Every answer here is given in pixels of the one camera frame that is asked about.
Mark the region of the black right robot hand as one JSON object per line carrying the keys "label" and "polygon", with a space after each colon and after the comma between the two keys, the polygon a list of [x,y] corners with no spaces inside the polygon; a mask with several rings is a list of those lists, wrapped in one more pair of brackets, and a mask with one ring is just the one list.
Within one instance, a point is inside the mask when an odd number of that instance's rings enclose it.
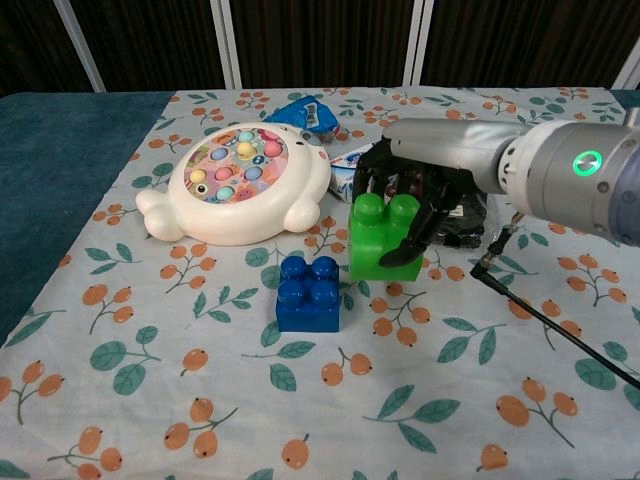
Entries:
{"label": "black right robot hand", "polygon": [[382,195],[392,176],[407,193],[418,180],[420,207],[399,246],[379,260],[395,268],[416,260],[436,237],[449,211],[467,194],[503,194],[499,161],[528,128],[508,122],[406,118],[383,129],[381,139],[359,158],[352,198]]}

